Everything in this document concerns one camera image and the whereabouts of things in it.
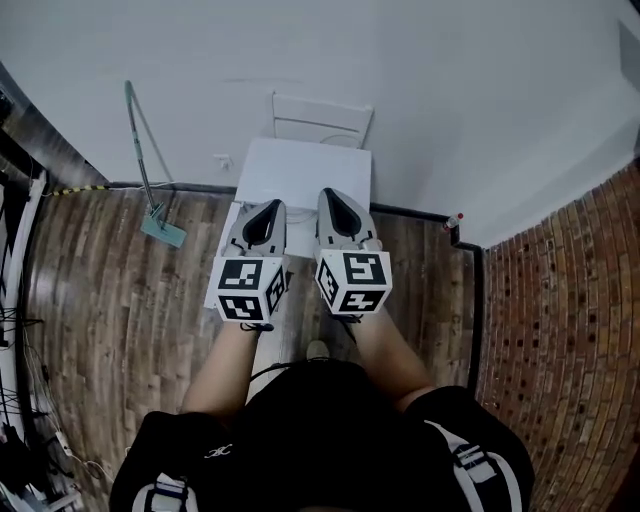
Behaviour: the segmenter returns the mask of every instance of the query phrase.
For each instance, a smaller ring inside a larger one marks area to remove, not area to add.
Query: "black shirt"
[[[128,511],[160,473],[187,482],[200,511],[469,510],[453,455],[429,420],[502,455],[527,510],[533,469],[506,426],[463,388],[434,390],[404,414],[351,363],[311,361],[274,379],[228,430],[199,413],[147,415],[111,495]],[[479,485],[485,510],[510,510],[502,475]]]

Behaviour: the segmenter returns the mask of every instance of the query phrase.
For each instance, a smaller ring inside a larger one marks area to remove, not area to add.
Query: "chair backrest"
[[[352,148],[364,144],[373,108],[351,107],[272,93],[267,98],[277,139],[319,142]]]

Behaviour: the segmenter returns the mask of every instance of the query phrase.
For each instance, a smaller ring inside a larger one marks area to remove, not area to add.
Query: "electric socket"
[[[58,442],[60,443],[60,446],[62,447],[62,451],[64,452],[64,454],[67,457],[72,457],[73,452],[71,451],[71,448],[69,448],[69,441],[67,441],[67,436],[65,436],[62,432],[58,430],[56,432],[56,437],[58,438]]]
[[[231,169],[231,167],[233,167],[233,160],[227,154],[215,154],[213,155],[213,158],[218,161],[218,165],[220,165],[221,171],[228,171],[229,169]]]

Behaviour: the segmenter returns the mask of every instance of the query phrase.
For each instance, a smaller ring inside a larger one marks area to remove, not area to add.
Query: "wall outlet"
[[[218,161],[218,165],[220,165],[221,171],[228,171],[233,167],[233,160],[229,155],[217,154],[217,155],[213,155],[213,158],[215,158]]]

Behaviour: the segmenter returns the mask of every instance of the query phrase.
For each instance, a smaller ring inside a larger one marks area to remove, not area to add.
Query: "white cube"
[[[213,261],[210,283],[216,308],[228,322],[269,323],[286,291],[285,258],[225,258]]]
[[[393,288],[389,253],[322,249],[316,282],[333,314],[377,313]]]

